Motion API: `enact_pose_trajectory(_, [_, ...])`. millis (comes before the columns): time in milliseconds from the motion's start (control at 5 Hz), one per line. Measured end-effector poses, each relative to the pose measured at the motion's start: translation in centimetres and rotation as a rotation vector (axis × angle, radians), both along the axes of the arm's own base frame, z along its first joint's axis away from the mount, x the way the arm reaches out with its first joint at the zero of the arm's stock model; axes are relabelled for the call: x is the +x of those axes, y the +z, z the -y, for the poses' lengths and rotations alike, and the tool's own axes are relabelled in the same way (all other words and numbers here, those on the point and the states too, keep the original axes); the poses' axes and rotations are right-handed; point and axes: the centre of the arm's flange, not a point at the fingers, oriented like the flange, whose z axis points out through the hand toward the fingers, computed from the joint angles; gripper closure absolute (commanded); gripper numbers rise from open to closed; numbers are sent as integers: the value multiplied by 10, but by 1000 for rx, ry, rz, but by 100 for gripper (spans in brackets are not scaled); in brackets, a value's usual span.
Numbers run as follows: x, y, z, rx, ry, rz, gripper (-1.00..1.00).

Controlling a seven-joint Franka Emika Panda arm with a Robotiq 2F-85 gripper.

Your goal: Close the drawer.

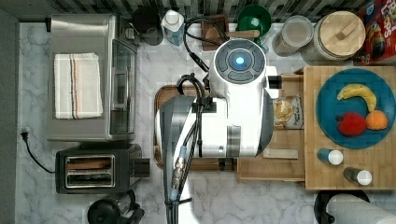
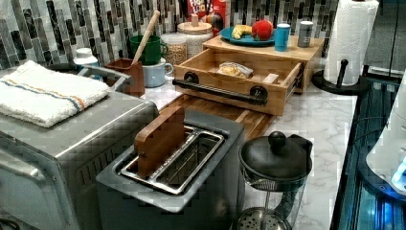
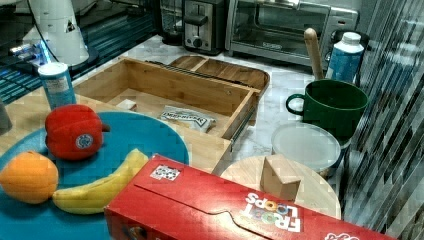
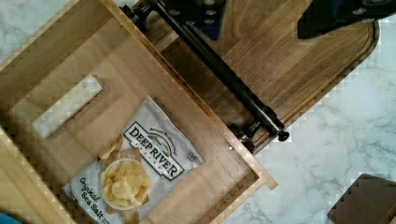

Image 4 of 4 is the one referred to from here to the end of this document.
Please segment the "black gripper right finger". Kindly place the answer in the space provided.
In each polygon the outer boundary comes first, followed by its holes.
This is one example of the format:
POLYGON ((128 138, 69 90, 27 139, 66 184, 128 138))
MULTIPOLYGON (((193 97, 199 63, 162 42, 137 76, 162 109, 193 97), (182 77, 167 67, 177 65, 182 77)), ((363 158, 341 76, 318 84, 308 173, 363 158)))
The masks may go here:
POLYGON ((357 22, 394 15, 396 0, 313 0, 297 22, 299 39, 326 35, 357 22))

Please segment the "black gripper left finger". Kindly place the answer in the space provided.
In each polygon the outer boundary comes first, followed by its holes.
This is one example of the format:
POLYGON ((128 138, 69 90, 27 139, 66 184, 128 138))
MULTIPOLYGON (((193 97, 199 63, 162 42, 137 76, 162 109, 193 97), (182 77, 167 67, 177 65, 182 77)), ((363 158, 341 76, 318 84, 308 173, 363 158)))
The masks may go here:
POLYGON ((162 0, 162 3, 177 22, 195 26, 211 40, 219 39, 227 0, 162 0))

